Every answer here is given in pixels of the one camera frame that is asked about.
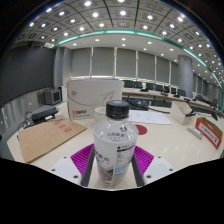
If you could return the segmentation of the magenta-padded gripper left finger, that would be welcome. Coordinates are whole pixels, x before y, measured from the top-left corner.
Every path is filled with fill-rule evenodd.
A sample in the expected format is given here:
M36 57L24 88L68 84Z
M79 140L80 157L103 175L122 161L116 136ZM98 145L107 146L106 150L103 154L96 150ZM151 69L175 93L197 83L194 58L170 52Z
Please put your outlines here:
M49 172L76 185L87 187L90 181L94 157L94 145L90 144L72 156L60 158Z

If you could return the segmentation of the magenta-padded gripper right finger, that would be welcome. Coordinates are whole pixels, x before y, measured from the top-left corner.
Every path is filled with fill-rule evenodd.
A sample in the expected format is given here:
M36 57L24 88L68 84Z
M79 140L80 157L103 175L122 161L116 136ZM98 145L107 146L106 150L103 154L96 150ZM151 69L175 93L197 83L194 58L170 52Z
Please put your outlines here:
M136 185L143 187L174 172L174 168L163 158L153 156L136 146L132 157Z

